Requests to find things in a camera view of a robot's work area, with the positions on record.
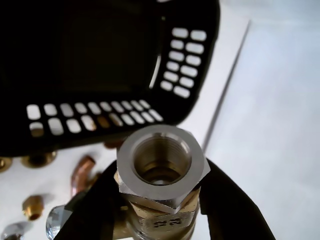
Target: copper pipe fitting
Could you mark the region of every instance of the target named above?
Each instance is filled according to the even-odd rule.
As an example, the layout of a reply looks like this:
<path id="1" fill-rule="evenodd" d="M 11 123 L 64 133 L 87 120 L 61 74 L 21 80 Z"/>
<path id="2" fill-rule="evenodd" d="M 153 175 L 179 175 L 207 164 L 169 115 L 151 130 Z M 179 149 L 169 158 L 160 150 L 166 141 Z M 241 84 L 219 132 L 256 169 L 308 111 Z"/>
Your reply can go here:
<path id="1" fill-rule="evenodd" d="M 71 177 L 71 197 L 87 189 L 88 174 L 95 164 L 95 160 L 88 155 L 80 160 Z"/>

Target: metal fitting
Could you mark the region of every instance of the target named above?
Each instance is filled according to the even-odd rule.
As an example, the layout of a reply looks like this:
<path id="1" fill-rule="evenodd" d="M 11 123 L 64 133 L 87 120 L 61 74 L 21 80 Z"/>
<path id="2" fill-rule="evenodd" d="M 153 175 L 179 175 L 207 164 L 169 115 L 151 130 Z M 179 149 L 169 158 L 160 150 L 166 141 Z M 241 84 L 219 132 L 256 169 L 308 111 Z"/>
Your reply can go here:
<path id="1" fill-rule="evenodd" d="M 88 155 L 80 160 L 71 176 L 71 197 L 87 189 L 88 174 L 95 164 L 95 160 Z"/>
<path id="2" fill-rule="evenodd" d="M 23 240 L 24 239 L 24 229 L 18 224 L 11 224 L 3 230 L 1 234 L 1 240 Z"/>
<path id="3" fill-rule="evenodd" d="M 0 156 L 0 173 L 7 171 L 12 165 L 12 158 Z"/>
<path id="4" fill-rule="evenodd" d="M 55 160 L 56 156 L 57 156 L 56 151 L 42 153 L 42 154 L 35 154 L 30 156 L 23 156 L 21 158 L 21 163 L 27 168 L 38 169 L 52 163 L 53 160 Z"/>
<path id="5" fill-rule="evenodd" d="M 169 125 L 133 133 L 117 153 L 119 191 L 132 203 L 176 214 L 210 171 L 196 139 Z"/>
<path id="6" fill-rule="evenodd" d="M 27 217 L 28 221 L 40 218 L 43 210 L 44 202 L 39 195 L 28 197 L 22 204 L 23 214 Z"/>

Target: pipe fitting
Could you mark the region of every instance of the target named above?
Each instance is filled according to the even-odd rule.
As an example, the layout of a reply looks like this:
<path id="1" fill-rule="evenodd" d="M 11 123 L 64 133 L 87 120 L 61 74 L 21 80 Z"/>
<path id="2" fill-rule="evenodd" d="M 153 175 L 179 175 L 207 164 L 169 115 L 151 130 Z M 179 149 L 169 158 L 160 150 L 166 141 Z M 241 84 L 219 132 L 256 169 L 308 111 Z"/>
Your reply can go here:
<path id="1" fill-rule="evenodd" d="M 44 202 L 41 196 L 34 195 L 28 197 L 22 204 L 23 214 L 28 221 L 34 221 L 41 217 L 44 210 Z"/>
<path id="2" fill-rule="evenodd" d="M 210 167 L 196 139 L 169 125 L 129 136 L 117 153 L 118 186 L 132 203 L 176 214 Z"/>
<path id="3" fill-rule="evenodd" d="M 56 156 L 56 151 L 23 156 L 21 159 L 21 163 L 27 168 L 38 169 L 52 163 L 53 160 L 56 159 Z"/>

